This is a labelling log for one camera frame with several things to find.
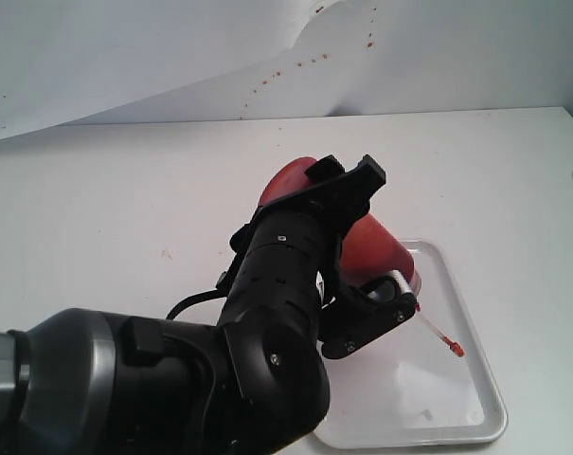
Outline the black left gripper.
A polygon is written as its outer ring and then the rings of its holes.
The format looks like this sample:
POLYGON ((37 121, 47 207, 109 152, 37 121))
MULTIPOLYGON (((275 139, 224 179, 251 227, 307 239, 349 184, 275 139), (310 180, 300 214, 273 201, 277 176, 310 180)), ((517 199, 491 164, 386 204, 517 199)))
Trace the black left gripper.
POLYGON ((340 277, 337 260, 353 224, 368 214, 371 197, 386 173, 370 155, 346 172, 327 155, 305 175, 319 185, 259 207, 230 239, 236 256, 218 289, 226 296, 220 326, 277 313, 315 332, 322 300, 316 278, 329 289, 340 277))

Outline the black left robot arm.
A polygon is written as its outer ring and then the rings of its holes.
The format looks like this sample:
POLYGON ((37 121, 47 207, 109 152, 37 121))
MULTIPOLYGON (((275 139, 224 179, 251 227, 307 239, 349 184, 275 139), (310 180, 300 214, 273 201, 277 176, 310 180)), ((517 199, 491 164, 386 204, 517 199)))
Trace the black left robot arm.
POLYGON ((270 454, 326 416, 317 351, 342 242, 386 182, 332 156, 231 238, 213 325, 68 309, 0 333, 0 454, 270 454))

